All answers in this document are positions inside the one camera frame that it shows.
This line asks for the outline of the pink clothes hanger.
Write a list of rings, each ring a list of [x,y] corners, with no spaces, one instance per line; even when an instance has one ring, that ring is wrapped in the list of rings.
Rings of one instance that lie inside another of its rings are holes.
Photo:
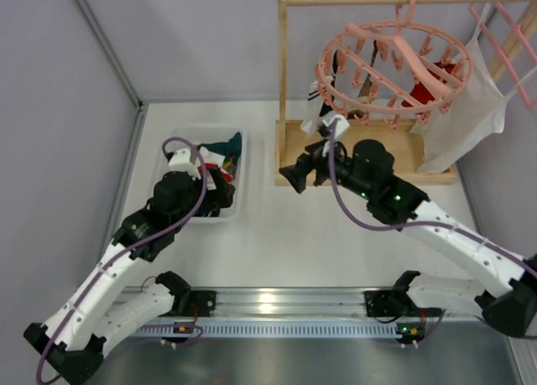
[[[509,27],[508,35],[501,44],[485,23],[491,8],[499,13]],[[513,19],[500,2],[486,3],[481,13],[477,13],[474,4],[471,3],[468,6],[468,11],[476,21],[474,36],[478,37],[480,34],[484,34],[494,49],[495,55],[487,67],[493,81],[499,82],[504,74],[508,74],[514,83],[512,94],[519,94],[525,107],[530,111],[535,110],[536,100],[530,99],[525,85],[536,78],[536,51],[529,42],[529,39],[536,34],[536,1],[530,1],[517,20]],[[525,52],[534,65],[523,77],[514,68],[514,61],[521,52]]]

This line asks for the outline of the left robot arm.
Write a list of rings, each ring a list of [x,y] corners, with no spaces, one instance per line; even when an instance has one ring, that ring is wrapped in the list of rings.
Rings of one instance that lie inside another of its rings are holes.
[[[230,207],[235,187],[215,166],[205,178],[186,172],[163,175],[146,205],[126,217],[100,262],[71,298],[44,323],[32,323],[24,339],[69,384],[83,384],[110,352],[152,319],[182,313],[190,285],[178,274],[154,283],[121,307],[113,307],[128,281],[153,263],[196,213]]]

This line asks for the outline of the white tank top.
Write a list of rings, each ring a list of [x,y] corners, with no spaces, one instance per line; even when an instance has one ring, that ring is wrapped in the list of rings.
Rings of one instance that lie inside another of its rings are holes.
[[[490,7],[486,4],[481,13],[477,13],[473,6],[469,7],[477,21],[473,36],[466,44],[473,72],[461,95],[448,111],[434,110],[425,125],[417,122],[411,129],[412,133],[421,136],[424,145],[422,163],[417,169],[420,174],[441,174],[484,138],[502,133],[506,106],[513,96],[521,95],[527,108],[536,108],[536,102],[529,99],[524,89],[524,85],[536,77],[535,68],[523,77],[514,75],[514,88],[507,94],[501,93],[487,69],[477,40],[479,34],[488,37],[500,59],[506,62],[508,71],[514,72],[507,53],[484,24]]]

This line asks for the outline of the wooden clothes rack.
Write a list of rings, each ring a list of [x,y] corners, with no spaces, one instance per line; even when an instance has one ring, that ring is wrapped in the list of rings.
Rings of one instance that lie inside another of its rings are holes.
[[[517,20],[530,1],[536,0],[417,0],[416,6],[424,4],[502,3],[514,20]],[[358,6],[358,5],[407,5],[409,0],[277,0],[279,31],[279,119],[276,122],[275,164],[282,167],[284,162],[298,152],[298,125],[287,119],[287,57],[288,57],[288,9],[290,7],[315,6]],[[418,185],[449,185],[457,177],[456,167],[451,166],[441,174],[420,174],[418,158],[424,154],[422,139],[411,132],[412,122],[400,119],[396,128],[391,128],[382,118],[372,117],[368,123],[354,120],[350,123],[352,138],[380,139],[389,144],[401,162],[395,165],[396,172],[403,178]]]

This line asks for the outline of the dark green sock upper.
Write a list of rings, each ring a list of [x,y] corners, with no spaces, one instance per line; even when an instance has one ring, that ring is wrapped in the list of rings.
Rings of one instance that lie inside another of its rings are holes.
[[[225,160],[231,160],[233,164],[237,164],[242,155],[242,134],[236,132],[225,142],[201,143],[197,148],[206,148],[210,152],[223,155]]]

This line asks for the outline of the white plastic mesh basket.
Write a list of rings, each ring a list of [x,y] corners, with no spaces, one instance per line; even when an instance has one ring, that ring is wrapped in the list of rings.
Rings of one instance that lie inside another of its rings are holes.
[[[235,133],[242,137],[241,155],[237,161],[237,168],[233,176],[232,184],[235,187],[233,203],[229,208],[220,211],[218,216],[194,216],[190,219],[192,224],[228,223],[237,219],[242,209],[242,201],[246,192],[246,172],[248,158],[248,135],[245,127],[237,124],[202,122],[191,123],[181,127],[175,127],[163,136],[163,140],[170,137],[181,137],[194,145],[202,143],[226,142]]]

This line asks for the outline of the red Christmas sock front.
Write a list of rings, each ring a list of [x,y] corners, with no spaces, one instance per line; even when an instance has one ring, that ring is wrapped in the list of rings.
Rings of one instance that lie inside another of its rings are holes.
[[[233,182],[233,176],[231,174],[229,174],[227,171],[225,170],[221,170],[221,173],[222,173],[222,176],[223,178],[226,180],[226,182],[228,183],[232,183]]]

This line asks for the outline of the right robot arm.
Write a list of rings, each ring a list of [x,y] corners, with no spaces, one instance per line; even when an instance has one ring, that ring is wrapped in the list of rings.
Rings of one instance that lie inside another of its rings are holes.
[[[349,220],[371,232],[398,231],[432,247],[468,275],[468,280],[406,272],[394,290],[415,308],[435,308],[480,317],[503,335],[529,339],[536,317],[536,259],[508,252],[449,217],[423,190],[394,174],[394,157],[378,141],[362,140],[348,154],[339,142],[322,140],[305,148],[280,174],[297,193],[308,174],[316,186],[331,182],[366,202],[378,221],[367,224],[346,207]]]

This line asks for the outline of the pink round clip hanger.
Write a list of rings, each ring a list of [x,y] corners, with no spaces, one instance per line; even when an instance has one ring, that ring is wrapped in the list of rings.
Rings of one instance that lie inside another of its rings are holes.
[[[461,95],[473,72],[471,56],[459,39],[435,26],[415,22],[416,2],[409,0],[407,5],[396,5],[391,20],[350,22],[326,44],[315,65],[315,81],[333,112],[347,118],[351,110],[360,109],[366,112],[361,124],[376,117],[396,128],[404,117],[426,124],[434,110],[448,111]],[[378,56],[371,68],[374,40],[378,42]],[[331,66],[335,52],[338,69],[333,87]],[[438,61],[453,62],[456,66],[448,74],[434,65]],[[361,102],[358,93],[367,74],[372,76],[373,86],[369,99]],[[422,82],[435,100],[427,104],[415,100],[410,95],[415,81]],[[402,107],[404,100],[411,107]]]

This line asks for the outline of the black striped sock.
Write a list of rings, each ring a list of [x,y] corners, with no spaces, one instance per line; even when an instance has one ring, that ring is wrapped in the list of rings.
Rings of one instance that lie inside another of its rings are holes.
[[[337,62],[337,52],[334,53],[332,57],[332,66],[331,66],[331,85],[333,87],[336,86],[336,73],[338,69],[338,62]],[[319,113],[319,117],[326,116],[329,112],[332,112],[333,108],[332,106],[326,104],[325,102],[322,102],[321,109]]]

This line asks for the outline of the aluminium mounting rail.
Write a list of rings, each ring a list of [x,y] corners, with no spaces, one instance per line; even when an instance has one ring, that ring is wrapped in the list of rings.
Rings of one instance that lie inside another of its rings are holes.
[[[451,301],[420,305],[403,287],[395,288],[193,288],[178,298],[154,286],[128,287],[114,302],[114,312],[132,313],[139,325],[158,317],[266,320],[368,320],[437,317],[442,310],[461,313]]]

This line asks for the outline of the red sock rear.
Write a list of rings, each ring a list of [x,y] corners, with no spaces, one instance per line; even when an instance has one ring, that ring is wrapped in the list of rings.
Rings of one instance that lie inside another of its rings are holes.
[[[445,62],[445,63],[443,63],[441,61],[435,62],[434,65],[436,67],[446,71],[446,73],[448,73],[448,74],[451,74],[453,69],[456,66],[456,64],[453,63],[453,62]],[[440,77],[437,74],[433,73],[430,69],[428,69],[428,71],[437,80],[440,79]],[[410,70],[410,73],[413,76],[413,78],[415,78],[414,72],[412,70]],[[447,80],[445,80],[445,79],[442,80],[442,83],[445,84],[446,82],[447,82]],[[422,104],[427,104],[427,103],[435,100],[434,96],[430,93],[430,91],[420,81],[415,81],[414,82],[414,87],[413,87],[412,91],[410,92],[410,95],[415,100],[419,101]],[[411,104],[406,100],[402,101],[401,105],[402,105],[402,107],[411,107]]]

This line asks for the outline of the aluminium frame post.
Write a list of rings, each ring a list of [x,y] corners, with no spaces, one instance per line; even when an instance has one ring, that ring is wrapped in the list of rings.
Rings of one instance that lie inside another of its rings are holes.
[[[135,110],[140,111],[143,108],[143,100],[133,86],[123,63],[117,55],[117,51],[113,48],[110,39],[102,27],[93,6],[89,0],[72,0],[76,9],[82,16],[87,28],[95,39],[101,52],[103,53],[107,63],[112,68],[114,75],[117,77],[119,84],[125,91],[129,101],[132,103]]]

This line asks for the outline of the brown beige striped sock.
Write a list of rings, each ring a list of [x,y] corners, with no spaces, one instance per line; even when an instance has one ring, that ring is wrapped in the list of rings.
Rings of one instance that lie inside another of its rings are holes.
[[[369,63],[369,66],[371,68],[374,67],[374,63],[375,63],[375,61],[377,59],[377,56],[378,56],[378,42],[376,40],[374,40],[373,41],[373,51],[372,51],[372,55],[371,55],[371,59],[370,59],[370,63]],[[366,79],[363,82],[362,87],[361,87],[361,89],[360,89],[360,91],[358,93],[358,99],[361,102],[365,102],[366,100],[369,99],[369,94],[370,94],[370,91],[372,89],[372,86],[373,86],[372,76],[370,74],[367,74]],[[366,116],[366,112],[363,111],[363,110],[360,110],[360,109],[351,110],[347,114],[347,118],[349,120],[361,121],[361,120],[363,120],[363,118],[365,118],[365,116]]]

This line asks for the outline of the white sock with black stripes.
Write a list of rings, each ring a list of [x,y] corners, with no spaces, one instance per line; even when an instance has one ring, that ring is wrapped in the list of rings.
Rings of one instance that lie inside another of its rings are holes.
[[[318,81],[313,81],[307,94],[306,114],[300,125],[300,129],[307,138],[310,138],[317,130],[323,104],[324,99],[319,92],[319,83]]]

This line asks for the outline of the plain white sock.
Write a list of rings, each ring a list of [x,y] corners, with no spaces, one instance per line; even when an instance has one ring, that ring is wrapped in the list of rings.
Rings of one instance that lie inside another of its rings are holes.
[[[223,173],[224,177],[227,177],[227,171],[223,168],[225,156],[219,153],[214,153],[205,147],[201,147],[199,149],[199,152],[200,152],[201,157],[204,159],[206,169],[207,169],[207,176],[208,176],[207,189],[215,190],[216,182],[211,176],[210,169],[213,167],[217,167],[219,171]]]

